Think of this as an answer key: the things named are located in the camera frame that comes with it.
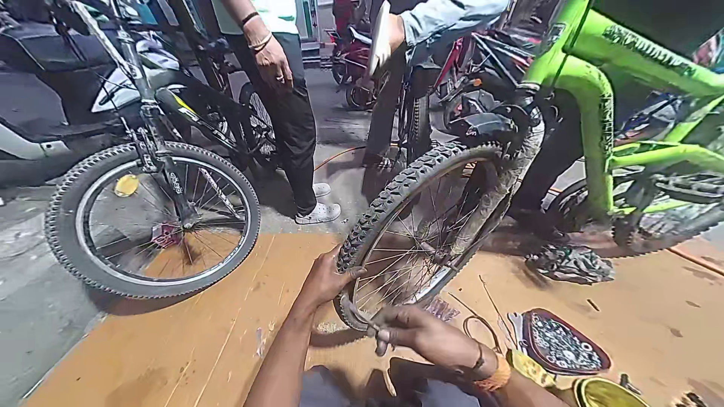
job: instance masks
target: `down tube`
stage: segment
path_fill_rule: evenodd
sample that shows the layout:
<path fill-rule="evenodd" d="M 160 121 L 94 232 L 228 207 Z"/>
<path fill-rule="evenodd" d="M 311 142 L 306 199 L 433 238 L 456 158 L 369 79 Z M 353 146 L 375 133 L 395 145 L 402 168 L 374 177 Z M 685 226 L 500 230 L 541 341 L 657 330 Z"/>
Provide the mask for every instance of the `down tube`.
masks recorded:
<path fill-rule="evenodd" d="M 578 102 L 589 208 L 595 219 L 604 219 L 613 211 L 613 178 L 609 173 L 613 149 L 611 82 L 594 65 L 569 55 L 555 87 L 571 92 Z"/>

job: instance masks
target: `white crocs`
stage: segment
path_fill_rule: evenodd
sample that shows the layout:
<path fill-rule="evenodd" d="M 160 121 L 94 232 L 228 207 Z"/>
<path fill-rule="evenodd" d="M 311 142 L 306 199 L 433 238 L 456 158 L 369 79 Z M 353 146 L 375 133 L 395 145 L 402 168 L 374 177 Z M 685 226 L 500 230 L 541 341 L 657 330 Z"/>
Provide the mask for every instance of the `white crocs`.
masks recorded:
<path fill-rule="evenodd" d="M 298 225 L 312 225 L 314 223 L 331 222 L 340 217 L 341 213 L 342 207 L 338 203 L 325 205 L 321 202 L 317 202 L 314 210 L 309 215 L 302 216 L 297 214 L 297 217 L 294 220 Z"/>
<path fill-rule="evenodd" d="M 316 184 L 312 184 L 312 190 L 314 191 L 314 196 L 317 198 L 319 198 L 320 196 L 325 196 L 326 194 L 332 192 L 332 188 L 326 182 L 318 182 Z"/>
<path fill-rule="evenodd" d="M 390 2 L 384 0 L 377 14 L 377 21 L 374 22 L 372 32 L 372 47 L 369 49 L 367 60 L 367 75 L 374 73 L 390 59 Z"/>

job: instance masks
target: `white shirt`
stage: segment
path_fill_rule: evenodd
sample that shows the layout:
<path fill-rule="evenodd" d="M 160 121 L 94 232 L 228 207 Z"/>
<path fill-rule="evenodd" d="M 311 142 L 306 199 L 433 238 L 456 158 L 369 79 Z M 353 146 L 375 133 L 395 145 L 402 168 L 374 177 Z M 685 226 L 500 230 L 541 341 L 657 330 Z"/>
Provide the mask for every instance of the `white shirt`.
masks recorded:
<path fill-rule="evenodd" d="M 211 0 L 214 14 L 223 34 L 243 34 L 239 25 L 229 15 L 221 0 Z M 299 34 L 297 29 L 297 4 L 295 0 L 251 0 L 266 28 L 273 33 Z"/>

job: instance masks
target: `pedal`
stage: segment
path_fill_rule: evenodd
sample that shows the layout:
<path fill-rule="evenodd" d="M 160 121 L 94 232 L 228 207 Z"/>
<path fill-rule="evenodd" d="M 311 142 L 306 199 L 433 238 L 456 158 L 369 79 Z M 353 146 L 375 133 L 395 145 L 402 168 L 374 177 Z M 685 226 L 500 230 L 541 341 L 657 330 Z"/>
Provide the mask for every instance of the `pedal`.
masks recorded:
<path fill-rule="evenodd" d="M 654 175 L 654 185 L 671 198 L 694 204 L 716 204 L 724 199 L 724 177 L 711 172 Z"/>

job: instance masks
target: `yellow container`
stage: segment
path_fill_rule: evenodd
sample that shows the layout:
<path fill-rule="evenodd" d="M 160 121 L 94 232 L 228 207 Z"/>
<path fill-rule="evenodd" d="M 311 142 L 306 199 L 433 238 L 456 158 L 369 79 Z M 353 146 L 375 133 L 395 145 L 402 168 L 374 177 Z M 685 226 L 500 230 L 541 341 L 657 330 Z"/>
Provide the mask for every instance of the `yellow container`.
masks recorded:
<path fill-rule="evenodd" d="M 573 389 L 578 407 L 649 407 L 629 389 L 601 377 L 577 380 Z"/>

